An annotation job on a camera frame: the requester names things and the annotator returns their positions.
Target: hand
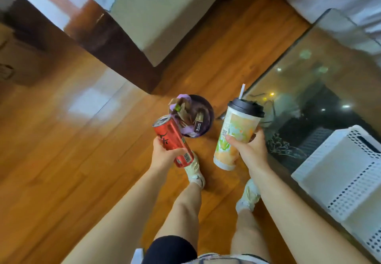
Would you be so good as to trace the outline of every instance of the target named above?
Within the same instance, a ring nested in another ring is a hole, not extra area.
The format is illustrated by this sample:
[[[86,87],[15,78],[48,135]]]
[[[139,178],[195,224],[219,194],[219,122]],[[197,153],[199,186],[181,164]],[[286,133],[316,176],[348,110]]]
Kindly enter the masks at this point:
[[[184,155],[187,152],[184,148],[167,151],[159,137],[154,139],[154,151],[152,152],[152,161],[150,170],[168,172],[177,156]]]
[[[245,162],[249,170],[269,168],[267,162],[267,148],[262,128],[258,128],[254,140],[248,144],[242,143],[230,135],[226,135],[225,139],[239,151],[242,160]]]

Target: can lid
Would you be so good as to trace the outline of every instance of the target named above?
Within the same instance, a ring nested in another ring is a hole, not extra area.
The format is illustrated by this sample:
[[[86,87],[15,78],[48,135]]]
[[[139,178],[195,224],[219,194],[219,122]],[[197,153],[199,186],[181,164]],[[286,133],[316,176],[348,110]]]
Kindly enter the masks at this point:
[[[154,124],[152,125],[153,127],[158,127],[158,126],[161,126],[162,124],[168,122],[171,118],[171,115],[165,115],[165,116],[162,116],[160,118],[158,118]]]
[[[229,102],[228,106],[238,112],[245,113],[246,115],[258,118],[264,117],[263,107],[257,102],[235,98]]]

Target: red can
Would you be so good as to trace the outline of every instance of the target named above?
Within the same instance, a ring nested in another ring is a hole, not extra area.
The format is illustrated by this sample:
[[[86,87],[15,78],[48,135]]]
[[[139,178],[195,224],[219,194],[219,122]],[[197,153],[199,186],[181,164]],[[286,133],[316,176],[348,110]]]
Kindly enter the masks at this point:
[[[177,148],[187,149],[187,153],[185,153],[183,156],[178,156],[174,160],[176,166],[182,168],[190,165],[193,162],[194,156],[192,150],[189,148],[179,130],[179,127],[171,115],[166,115],[157,119],[157,121],[154,122],[152,126],[154,127],[156,134],[163,142],[163,146],[166,150],[174,150]]]

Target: cup lid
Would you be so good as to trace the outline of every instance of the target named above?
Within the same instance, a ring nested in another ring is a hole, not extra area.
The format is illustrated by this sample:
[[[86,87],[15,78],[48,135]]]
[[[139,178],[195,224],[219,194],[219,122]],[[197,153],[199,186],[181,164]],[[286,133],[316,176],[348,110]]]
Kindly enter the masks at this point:
[[[264,117],[263,106],[261,106],[257,102],[235,98],[234,100],[229,102],[228,106],[232,109],[235,109],[238,112],[245,113],[246,115],[258,118]]]

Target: shorts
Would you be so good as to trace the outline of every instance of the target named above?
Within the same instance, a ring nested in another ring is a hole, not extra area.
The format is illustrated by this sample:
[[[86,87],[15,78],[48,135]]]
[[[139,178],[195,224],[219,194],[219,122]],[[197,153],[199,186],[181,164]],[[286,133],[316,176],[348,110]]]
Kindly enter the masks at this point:
[[[233,255],[221,256],[215,253],[208,253],[198,257],[199,259],[241,259],[246,260],[245,263],[265,264],[268,263],[263,258],[251,255]],[[197,251],[192,244],[179,236],[163,236],[152,242],[146,251],[142,264],[183,264],[192,262],[197,259]]]

